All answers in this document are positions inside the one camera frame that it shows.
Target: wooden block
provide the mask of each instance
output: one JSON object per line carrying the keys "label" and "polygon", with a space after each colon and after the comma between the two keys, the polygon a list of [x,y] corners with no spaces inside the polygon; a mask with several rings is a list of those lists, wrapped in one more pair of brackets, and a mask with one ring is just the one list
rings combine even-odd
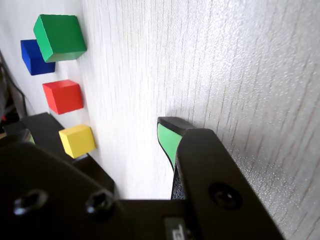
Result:
{"label": "wooden block", "polygon": [[70,80],[43,84],[49,107],[56,114],[64,114],[84,107],[78,83]]}
{"label": "wooden block", "polygon": [[96,148],[91,128],[77,125],[59,131],[62,145],[66,154],[72,158],[80,157]]}
{"label": "wooden block", "polygon": [[44,61],[36,39],[21,40],[20,43],[22,59],[32,76],[55,71],[56,63]]}
{"label": "wooden block", "polygon": [[87,47],[74,15],[39,15],[33,28],[46,63],[74,60]]}

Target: green cube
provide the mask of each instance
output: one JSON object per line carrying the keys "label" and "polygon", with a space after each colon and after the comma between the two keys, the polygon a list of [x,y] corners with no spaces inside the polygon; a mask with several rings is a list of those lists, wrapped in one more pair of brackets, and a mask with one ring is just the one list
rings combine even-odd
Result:
{"label": "green cube", "polygon": [[86,50],[78,19],[74,15],[39,15],[34,35],[46,63],[74,60]]}

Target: yellow cube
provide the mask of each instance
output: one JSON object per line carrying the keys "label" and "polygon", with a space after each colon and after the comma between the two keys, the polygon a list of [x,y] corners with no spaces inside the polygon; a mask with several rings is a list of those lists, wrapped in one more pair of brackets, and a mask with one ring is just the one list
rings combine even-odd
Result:
{"label": "yellow cube", "polygon": [[80,157],[96,148],[91,127],[77,125],[59,131],[66,154],[72,158]]}

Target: textured wall surface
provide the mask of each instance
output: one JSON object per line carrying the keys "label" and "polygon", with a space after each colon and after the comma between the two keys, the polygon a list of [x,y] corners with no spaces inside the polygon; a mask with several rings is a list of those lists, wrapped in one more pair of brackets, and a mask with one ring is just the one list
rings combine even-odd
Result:
{"label": "textured wall surface", "polygon": [[[3,0],[0,48],[30,102],[42,83],[78,82],[92,156],[124,198],[169,198],[158,116],[213,129],[290,240],[320,239],[320,2],[317,0]],[[20,40],[39,14],[77,15],[88,46],[31,77]]]}

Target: screw head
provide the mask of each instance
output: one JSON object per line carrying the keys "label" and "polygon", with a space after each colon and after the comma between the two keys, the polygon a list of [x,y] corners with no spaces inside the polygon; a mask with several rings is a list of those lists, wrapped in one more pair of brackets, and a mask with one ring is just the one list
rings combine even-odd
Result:
{"label": "screw head", "polygon": [[14,201],[13,212],[17,216],[25,215],[42,208],[48,201],[48,194],[40,189],[33,189]]}
{"label": "screw head", "polygon": [[209,186],[209,195],[213,202],[225,210],[237,210],[242,206],[241,195],[229,185],[215,182]]}
{"label": "screw head", "polygon": [[109,211],[113,206],[114,200],[107,190],[94,192],[86,202],[86,211],[89,214],[95,214],[102,211]]}

